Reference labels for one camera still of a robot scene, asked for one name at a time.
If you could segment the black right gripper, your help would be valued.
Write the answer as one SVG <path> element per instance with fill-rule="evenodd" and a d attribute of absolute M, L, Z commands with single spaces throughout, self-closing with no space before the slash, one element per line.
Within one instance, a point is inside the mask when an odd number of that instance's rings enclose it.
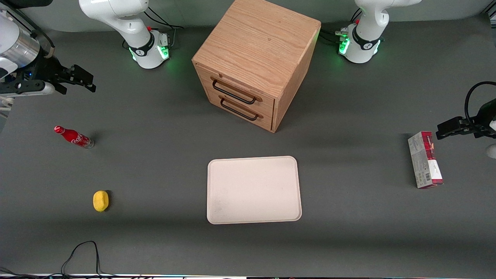
<path fill-rule="evenodd" d="M 7 72 L 7 67 L 1 66 L 0 93 L 42 93 L 48 91 L 67 94 L 63 83 L 85 87 L 90 92 L 96 91 L 93 75 L 79 65 L 66 68 L 57 58 L 36 58 L 27 66 Z"/>

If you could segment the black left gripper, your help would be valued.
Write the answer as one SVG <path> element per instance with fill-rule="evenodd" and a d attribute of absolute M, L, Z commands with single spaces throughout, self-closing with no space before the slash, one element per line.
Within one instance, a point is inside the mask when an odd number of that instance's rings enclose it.
<path fill-rule="evenodd" d="M 474 117 L 469 116 L 469 99 L 464 102 L 465 117 L 454 117 L 437 125 L 436 138 L 440 141 L 449 136 L 473 134 L 475 138 L 496 138 L 496 100 L 483 104 Z"/>

